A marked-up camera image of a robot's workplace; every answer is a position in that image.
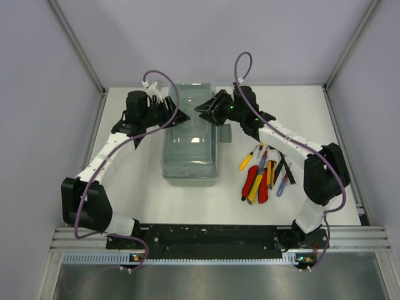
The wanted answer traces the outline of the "green cantilever tool box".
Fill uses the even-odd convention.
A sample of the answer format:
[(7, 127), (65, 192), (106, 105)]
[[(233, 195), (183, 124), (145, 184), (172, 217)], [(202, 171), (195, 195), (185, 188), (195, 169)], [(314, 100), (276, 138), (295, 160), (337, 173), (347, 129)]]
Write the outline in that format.
[(165, 131), (163, 178), (172, 186), (213, 186), (219, 174), (219, 146), (232, 141), (231, 127), (209, 124), (194, 110), (215, 95), (212, 84), (178, 84), (177, 90), (179, 109), (190, 120)]

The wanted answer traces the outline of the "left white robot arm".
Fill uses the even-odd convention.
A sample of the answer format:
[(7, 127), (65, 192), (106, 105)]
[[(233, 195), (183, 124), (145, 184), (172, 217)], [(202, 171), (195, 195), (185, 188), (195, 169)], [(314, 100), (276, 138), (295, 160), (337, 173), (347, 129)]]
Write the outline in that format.
[(145, 136), (184, 123), (190, 117), (179, 108), (180, 97), (162, 97), (158, 92), (131, 91), (120, 120), (94, 159), (76, 177), (61, 184), (62, 218), (74, 229), (120, 235), (129, 248), (142, 239), (137, 219), (122, 216), (112, 206), (106, 186)]

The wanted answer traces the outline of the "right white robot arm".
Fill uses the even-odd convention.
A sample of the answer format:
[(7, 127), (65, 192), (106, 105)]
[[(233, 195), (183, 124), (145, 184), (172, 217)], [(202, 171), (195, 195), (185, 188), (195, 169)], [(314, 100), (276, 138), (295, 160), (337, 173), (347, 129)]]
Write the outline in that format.
[(290, 235), (281, 244), (304, 248), (312, 243), (331, 213), (329, 202), (345, 196), (350, 183), (341, 148), (334, 142), (317, 144), (280, 124), (273, 115), (259, 109), (256, 94), (249, 86), (235, 85), (232, 94), (222, 89), (195, 111), (215, 126), (222, 126), (227, 120), (239, 123), (246, 135), (282, 152), (302, 168), (306, 200), (292, 222)]

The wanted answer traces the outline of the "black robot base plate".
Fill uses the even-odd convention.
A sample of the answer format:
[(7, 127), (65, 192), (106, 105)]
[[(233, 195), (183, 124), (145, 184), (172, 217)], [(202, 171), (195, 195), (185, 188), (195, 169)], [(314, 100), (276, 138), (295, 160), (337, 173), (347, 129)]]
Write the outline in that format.
[(294, 248), (312, 249), (323, 246), (328, 237), (325, 229), (317, 229), (305, 234), (291, 224), (277, 225), (205, 225), (205, 224), (141, 224), (133, 229), (132, 236), (142, 239), (151, 253), (193, 250), (206, 248), (230, 251), (260, 247), (262, 250), (287, 251)]

